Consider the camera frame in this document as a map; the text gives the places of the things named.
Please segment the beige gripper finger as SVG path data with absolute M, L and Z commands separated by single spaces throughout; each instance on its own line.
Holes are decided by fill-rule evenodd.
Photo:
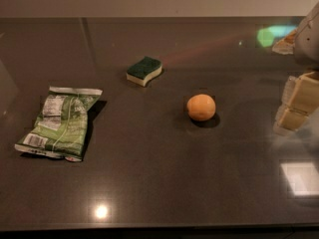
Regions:
M 288 106 L 279 107 L 275 116 L 273 130 L 279 135 L 288 135 L 297 131 L 307 121 L 308 115 L 291 110 Z
M 319 107 L 319 73 L 312 71 L 299 77 L 290 76 L 283 91 L 282 104 L 291 111 L 312 114 Z

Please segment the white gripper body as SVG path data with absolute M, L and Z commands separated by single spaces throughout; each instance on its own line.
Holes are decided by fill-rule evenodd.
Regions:
M 319 67 L 319 2 L 297 28 L 294 56 L 298 64 Z

